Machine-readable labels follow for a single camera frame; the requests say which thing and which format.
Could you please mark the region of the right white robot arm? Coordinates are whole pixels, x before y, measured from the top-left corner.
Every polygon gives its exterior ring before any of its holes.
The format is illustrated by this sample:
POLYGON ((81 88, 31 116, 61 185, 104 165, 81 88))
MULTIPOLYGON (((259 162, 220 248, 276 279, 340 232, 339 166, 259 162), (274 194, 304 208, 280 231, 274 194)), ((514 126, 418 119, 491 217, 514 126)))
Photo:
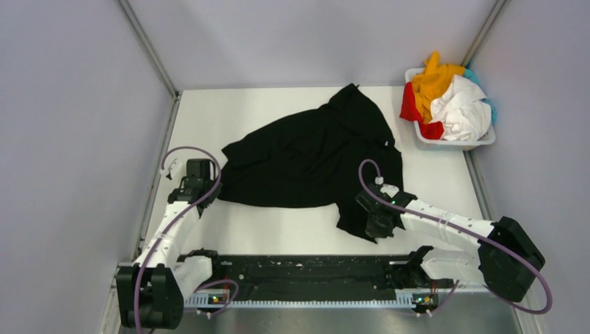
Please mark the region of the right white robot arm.
POLYGON ((356 196, 368 213, 365 232, 385 239, 394 230, 429 236, 447 248, 430 246, 408 267, 409 280, 426 287, 439 279, 460 280, 487 287, 496 295, 520 302, 536 280, 519 255, 537 271, 545 258, 516 220, 478 220, 439 209, 389 184, 369 184, 356 196))

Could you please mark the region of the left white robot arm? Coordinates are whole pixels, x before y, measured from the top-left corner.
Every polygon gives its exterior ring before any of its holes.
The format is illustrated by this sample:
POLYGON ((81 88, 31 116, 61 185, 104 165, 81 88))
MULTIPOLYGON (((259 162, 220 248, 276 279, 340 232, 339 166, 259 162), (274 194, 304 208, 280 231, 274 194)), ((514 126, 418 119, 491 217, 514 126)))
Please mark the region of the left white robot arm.
POLYGON ((188 234, 220 191, 209 172, 189 172, 167 199, 159 227, 130 266, 115 281, 120 318, 125 328, 175 329, 185 300, 201 283, 215 287, 223 269, 204 255, 177 262, 188 234))

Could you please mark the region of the black t-shirt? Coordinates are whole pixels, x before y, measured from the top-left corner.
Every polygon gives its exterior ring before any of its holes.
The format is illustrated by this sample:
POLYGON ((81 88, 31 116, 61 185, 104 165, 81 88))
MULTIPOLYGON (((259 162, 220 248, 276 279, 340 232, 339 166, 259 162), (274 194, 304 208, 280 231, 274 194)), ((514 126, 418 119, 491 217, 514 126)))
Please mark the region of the black t-shirt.
POLYGON ((367 238, 356 201, 377 175, 402 187, 403 161, 377 105, 349 84, 317 109, 276 120, 226 145, 219 199, 256 207, 336 205, 337 227, 367 238))

